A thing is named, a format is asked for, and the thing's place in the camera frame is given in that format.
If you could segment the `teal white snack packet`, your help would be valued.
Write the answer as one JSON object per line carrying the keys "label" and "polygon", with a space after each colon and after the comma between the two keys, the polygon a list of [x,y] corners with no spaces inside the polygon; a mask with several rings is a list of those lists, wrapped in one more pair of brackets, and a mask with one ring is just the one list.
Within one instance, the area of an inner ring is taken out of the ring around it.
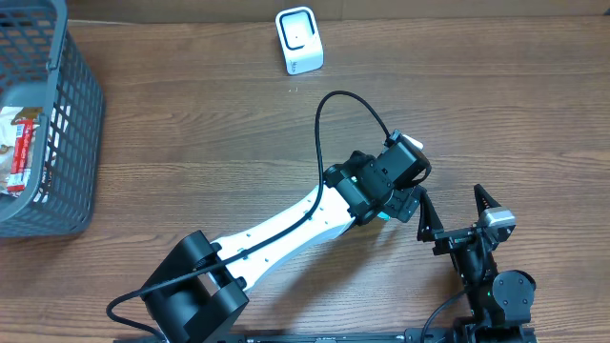
{"label": "teal white snack packet", "polygon": [[384,212],[380,212],[377,215],[377,217],[379,217],[380,219],[385,220],[385,221],[389,221],[390,220],[390,216],[388,214],[384,213]]}

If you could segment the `white brown snack bag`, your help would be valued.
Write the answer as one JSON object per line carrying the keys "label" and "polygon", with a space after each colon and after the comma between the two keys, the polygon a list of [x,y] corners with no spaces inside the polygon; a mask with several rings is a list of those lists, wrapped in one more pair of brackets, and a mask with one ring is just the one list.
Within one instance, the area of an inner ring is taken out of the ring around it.
{"label": "white brown snack bag", "polygon": [[15,138],[17,132],[17,124],[20,120],[32,119],[34,121],[34,130],[30,143],[30,152],[28,159],[28,168],[30,169],[33,163],[35,130],[39,127],[39,114],[42,108],[37,107],[3,107],[1,109],[1,193],[13,197],[19,197],[22,192],[9,193],[7,190],[8,179],[11,170]]}

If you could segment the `grey plastic mesh basket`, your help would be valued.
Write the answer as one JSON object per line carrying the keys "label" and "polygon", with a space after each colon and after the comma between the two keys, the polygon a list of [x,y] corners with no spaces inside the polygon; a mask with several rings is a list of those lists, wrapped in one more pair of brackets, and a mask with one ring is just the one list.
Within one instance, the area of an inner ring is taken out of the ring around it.
{"label": "grey plastic mesh basket", "polygon": [[92,218],[106,102],[57,0],[1,4],[1,105],[39,108],[30,180],[1,197],[2,237],[84,231]]}

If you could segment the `white barcode scanner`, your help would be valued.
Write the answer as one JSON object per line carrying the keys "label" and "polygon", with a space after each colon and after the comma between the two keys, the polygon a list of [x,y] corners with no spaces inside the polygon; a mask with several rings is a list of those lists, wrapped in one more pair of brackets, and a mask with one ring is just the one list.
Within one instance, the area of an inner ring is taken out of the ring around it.
{"label": "white barcode scanner", "polygon": [[315,14],[309,7],[282,10],[274,22],[289,75],[315,71],[323,66],[323,45]]}

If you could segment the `red white snack packet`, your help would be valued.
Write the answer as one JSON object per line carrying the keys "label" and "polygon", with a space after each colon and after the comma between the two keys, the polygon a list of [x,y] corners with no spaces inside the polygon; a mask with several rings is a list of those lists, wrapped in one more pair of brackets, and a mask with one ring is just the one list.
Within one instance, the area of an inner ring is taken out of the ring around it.
{"label": "red white snack packet", "polygon": [[20,120],[17,124],[15,146],[8,179],[9,193],[22,192],[29,181],[31,170],[28,168],[31,139],[34,130],[32,119]]}

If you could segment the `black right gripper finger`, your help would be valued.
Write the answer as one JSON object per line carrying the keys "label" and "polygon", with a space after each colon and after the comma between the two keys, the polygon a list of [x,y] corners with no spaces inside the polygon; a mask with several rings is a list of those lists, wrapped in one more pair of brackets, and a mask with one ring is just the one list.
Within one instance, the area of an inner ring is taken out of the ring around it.
{"label": "black right gripper finger", "polygon": [[442,232],[444,230],[427,191],[420,194],[419,208],[418,230],[420,232]]}
{"label": "black right gripper finger", "polygon": [[496,201],[480,184],[476,184],[474,186],[474,194],[477,209],[479,211],[498,208],[500,206],[499,202]]}

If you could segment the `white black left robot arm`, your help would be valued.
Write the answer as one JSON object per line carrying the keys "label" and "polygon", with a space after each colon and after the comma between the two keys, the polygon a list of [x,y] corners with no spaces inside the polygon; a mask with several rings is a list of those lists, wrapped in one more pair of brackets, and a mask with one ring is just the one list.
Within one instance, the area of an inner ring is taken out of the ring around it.
{"label": "white black left robot arm", "polygon": [[431,169],[420,152],[354,151],[287,210],[244,232],[180,240],[146,281],[142,295],[167,342],[211,342],[226,332],[259,281],[304,250],[333,240],[383,212],[402,222],[418,205],[418,176]]}

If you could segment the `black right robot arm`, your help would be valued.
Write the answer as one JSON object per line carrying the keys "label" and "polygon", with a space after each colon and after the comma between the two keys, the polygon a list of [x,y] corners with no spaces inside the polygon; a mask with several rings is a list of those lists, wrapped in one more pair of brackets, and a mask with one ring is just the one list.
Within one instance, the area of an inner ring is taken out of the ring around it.
{"label": "black right robot arm", "polygon": [[[480,184],[474,186],[478,219],[471,226],[446,231],[426,192],[421,194],[417,240],[432,242],[433,254],[451,257],[463,289],[439,305],[423,325],[421,342],[535,342],[535,331],[525,325],[532,320],[531,307],[537,283],[527,272],[500,272],[493,251],[508,240],[516,217],[499,204]],[[436,317],[465,297],[468,316],[459,317],[451,328],[433,338]]]}

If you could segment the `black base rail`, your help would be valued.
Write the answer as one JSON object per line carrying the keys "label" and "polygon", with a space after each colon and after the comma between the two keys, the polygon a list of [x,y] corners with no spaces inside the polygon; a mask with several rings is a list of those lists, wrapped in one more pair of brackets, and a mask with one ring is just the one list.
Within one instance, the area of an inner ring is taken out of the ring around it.
{"label": "black base rail", "polygon": [[[114,343],[157,343],[160,342],[154,336],[145,336],[131,339],[117,339]],[[268,336],[248,336],[243,334],[228,334],[213,340],[217,343],[418,343],[420,340],[420,329],[407,329],[403,333],[349,333],[340,335],[319,334],[288,334]],[[466,342],[466,340],[455,340],[448,329],[431,329],[425,335],[425,342]],[[509,334],[507,338],[492,338],[483,335],[477,342],[525,342],[536,343],[538,339],[533,329],[527,329],[523,338],[517,334]]]}

